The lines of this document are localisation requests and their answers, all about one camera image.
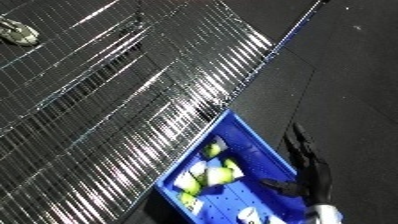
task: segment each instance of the white cup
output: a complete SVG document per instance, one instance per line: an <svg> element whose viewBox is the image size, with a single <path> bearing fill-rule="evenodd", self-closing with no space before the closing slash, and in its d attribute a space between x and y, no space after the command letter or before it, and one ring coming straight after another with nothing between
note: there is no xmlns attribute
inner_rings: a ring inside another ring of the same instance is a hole
<svg viewBox="0 0 398 224"><path fill-rule="evenodd" d="M247 207L239 212L238 219L242 224L261 224L255 207Z"/></svg>
<svg viewBox="0 0 398 224"><path fill-rule="evenodd" d="M199 161L195 163L190 169L189 172L192 174L192 176L202 185L206 185L206 176L205 176L205 171L207 168L207 163L206 161Z"/></svg>
<svg viewBox="0 0 398 224"><path fill-rule="evenodd" d="M280 219L280 218L278 218L278 217L276 217L274 215L271 215L271 216L268 217L268 222L267 223L268 224L287 224L286 222L282 221L282 219Z"/></svg>
<svg viewBox="0 0 398 224"><path fill-rule="evenodd" d="M228 146L225 141L220 136L216 136L209 144L204 147L202 150L202 155L207 159L212 159L227 148Z"/></svg>
<svg viewBox="0 0 398 224"><path fill-rule="evenodd" d="M188 171L178 175L174 181L174 186L193 196L199 194L201 190L199 182Z"/></svg>
<svg viewBox="0 0 398 224"><path fill-rule="evenodd" d="M206 184L209 187L234 182L234 170L225 167L208 167L206 169Z"/></svg>
<svg viewBox="0 0 398 224"><path fill-rule="evenodd" d="M232 158L226 158L223 161L223 166L230 168L234 171L234 178L238 179L241 178L243 176L245 176L245 174L242 172L242 170L239 168L239 166L236 164L235 160Z"/></svg>

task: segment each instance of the black mat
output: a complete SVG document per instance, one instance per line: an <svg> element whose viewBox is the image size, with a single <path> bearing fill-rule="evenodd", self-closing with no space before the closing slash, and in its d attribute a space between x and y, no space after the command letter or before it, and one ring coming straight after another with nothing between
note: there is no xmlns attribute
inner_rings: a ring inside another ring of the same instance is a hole
<svg viewBox="0 0 398 224"><path fill-rule="evenodd" d="M268 1L229 2L266 29ZM233 105L274 147L291 118L308 129L332 167L334 202L344 223L398 222L397 8L398 2L386 0L331 1L287 46L316 69L307 91L303 82L310 73L285 71L260 76ZM275 61L281 69L290 63L283 57Z"/></svg>

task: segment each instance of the shiny metal surface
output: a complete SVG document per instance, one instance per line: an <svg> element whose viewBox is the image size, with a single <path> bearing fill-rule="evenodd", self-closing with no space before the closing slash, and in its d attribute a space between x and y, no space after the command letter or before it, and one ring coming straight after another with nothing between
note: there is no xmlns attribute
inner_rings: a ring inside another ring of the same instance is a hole
<svg viewBox="0 0 398 224"><path fill-rule="evenodd" d="M221 1L18 4L43 39L1 46L3 223L117 220L274 45Z"/></svg>

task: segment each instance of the metal grid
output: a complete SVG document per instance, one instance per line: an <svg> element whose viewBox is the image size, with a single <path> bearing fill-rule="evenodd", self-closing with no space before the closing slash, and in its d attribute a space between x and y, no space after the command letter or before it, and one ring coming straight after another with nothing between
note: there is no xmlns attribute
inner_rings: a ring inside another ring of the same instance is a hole
<svg viewBox="0 0 398 224"><path fill-rule="evenodd" d="M3 1L41 43L3 43L0 223L109 223L267 62L215 0Z"/></svg>

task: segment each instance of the paper cup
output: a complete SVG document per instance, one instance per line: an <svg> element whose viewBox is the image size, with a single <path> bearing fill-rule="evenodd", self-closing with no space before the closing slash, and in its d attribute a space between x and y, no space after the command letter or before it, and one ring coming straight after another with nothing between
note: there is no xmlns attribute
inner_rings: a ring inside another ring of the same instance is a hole
<svg viewBox="0 0 398 224"><path fill-rule="evenodd" d="M287 224L287 223L282 221L280 218L271 215L268 217L268 224Z"/></svg>
<svg viewBox="0 0 398 224"><path fill-rule="evenodd" d="M201 190L199 182L187 171L178 175L174 186L191 195L197 195Z"/></svg>
<svg viewBox="0 0 398 224"><path fill-rule="evenodd" d="M227 158L223 162L223 166L226 168L230 168L234 171L233 175L235 179L241 178L245 176L239 166L236 164L235 160L232 158Z"/></svg>
<svg viewBox="0 0 398 224"><path fill-rule="evenodd" d="M247 207L239 212L238 219L242 224L261 224L255 207Z"/></svg>
<svg viewBox="0 0 398 224"><path fill-rule="evenodd" d="M207 186L228 184L235 180L234 171L225 167L209 167L206 169Z"/></svg>
<svg viewBox="0 0 398 224"><path fill-rule="evenodd" d="M189 172L192 174L192 176L202 185L206 185L206 177L205 177L205 172L207 168L207 163L206 161L200 161L195 163L190 169Z"/></svg>
<svg viewBox="0 0 398 224"><path fill-rule="evenodd" d="M205 158L212 159L227 148L228 146L225 141L220 136L216 136L211 143L204 147L202 154Z"/></svg>
<svg viewBox="0 0 398 224"><path fill-rule="evenodd" d="M180 200L181 203L194 215L199 214L204 204L203 201L195 198L188 193L180 193L178 195L178 200Z"/></svg>

